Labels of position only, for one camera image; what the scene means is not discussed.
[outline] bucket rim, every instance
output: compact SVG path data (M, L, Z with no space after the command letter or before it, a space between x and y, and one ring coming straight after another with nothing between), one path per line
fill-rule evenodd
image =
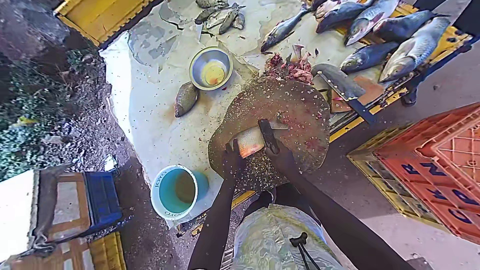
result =
M190 177L193 179L193 183L195 184L195 196L193 197L193 202L188 207L185 211L181 213L173 213L168 211L162 204L160 200L159 194L159 189L160 189L160 184L162 183L163 177L167 175L169 172L176 170L176 169L183 169L186 172L189 173ZM153 209L155 212L162 218L169 220L169 221L176 221L179 219L182 219L186 217L190 211L193 209L195 206L195 203L197 202L198 199L198 183L195 175L191 170L189 170L187 167L181 165L181 164L174 164L170 166L166 166L163 168L155 177L155 181L152 185L152 189L150 190L150 202L152 203Z

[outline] drawstring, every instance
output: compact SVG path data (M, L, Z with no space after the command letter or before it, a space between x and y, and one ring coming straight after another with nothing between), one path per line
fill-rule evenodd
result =
M320 270L320 267L318 267L318 265L315 263L315 261L312 259L312 257L310 256L310 254L308 254L308 251L305 249L305 247L303 245L306 245L307 244L307 233L306 232L302 232L300 237L297 237L297 238L290 238L290 243L292 243L292 246L294 247L298 247L299 250L300 250L300 255L301 255L301 258L303 259L303 263L305 264L305 268L307 270L310 270L310 267L308 267L308 263L307 263L307 260L305 259L305 254L307 254L308 258L312 261L313 265L318 269Z

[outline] stainless steel bowl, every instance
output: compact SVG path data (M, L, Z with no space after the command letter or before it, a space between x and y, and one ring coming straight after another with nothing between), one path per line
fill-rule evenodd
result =
M232 76L232 57L219 47L199 51L190 63L190 80L201 90L222 87Z

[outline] silver fish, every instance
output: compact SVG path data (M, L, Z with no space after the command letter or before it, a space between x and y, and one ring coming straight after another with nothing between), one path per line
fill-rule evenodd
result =
M359 41L382 19L390 17L395 11L399 0L378 0L373 6L365 9L353 21L352 26L347 32L345 46Z
M227 32L227 30L230 28L230 26L232 26L232 23L233 21L235 20L235 18L237 17L240 9L244 8L245 6L239 6L237 3L234 3L232 5L232 9L230 10L230 12L228 13L227 17L225 18L225 20L222 22L222 25L220 26L220 28L218 29L218 33L220 35L223 35L224 33Z
M340 69L347 73L362 71L385 61L387 55L398 47L396 42L371 44L350 54L340 65Z
M204 21L208 19L208 17L210 17L210 15L226 7L228 7L228 3L219 4L214 7L204 9L195 19L195 23L201 25Z
M282 124L278 120L271 121L270 127L272 127L272 129L288 129L288 125ZM251 127L235 134L229 141L232 148L234 139L238 140L240 155L242 158L246 158L249 155L258 152L265 146L264 136L258 126Z
M367 0L364 4L345 1L335 6L332 10L327 12L324 18L318 23L316 33L323 33L345 20L357 17L362 11L370 7L373 1L374 0Z
M435 14L429 10L419 11L407 16L386 18L373 27L373 32L383 40L404 42L428 20L434 17L446 17L447 15Z
M197 102L198 95L198 88L192 82L182 84L175 98L175 117L188 113Z
M266 36L264 41L262 42L262 46L260 48L261 52L265 52L269 48L271 48L273 45L277 44L278 42L282 41L283 39L287 38L293 32L293 28L297 23L301 20L302 16L310 12L311 9L307 7L306 3L303 3L300 9L300 12L286 20L281 21L278 23L272 31L270 31Z
M211 8L216 5L228 4L227 0L195 0L195 2L203 9Z
M449 25L450 21L447 18L436 17L415 32L388 60L380 76L380 82L402 78L427 60Z
M239 13L232 23L232 27L242 30L245 26L245 15Z

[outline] plastic bucket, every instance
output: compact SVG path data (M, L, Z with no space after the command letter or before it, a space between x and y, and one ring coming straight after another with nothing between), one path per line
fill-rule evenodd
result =
M166 220L179 220L195 207L208 190L207 177L180 164L161 170L150 192L152 206Z

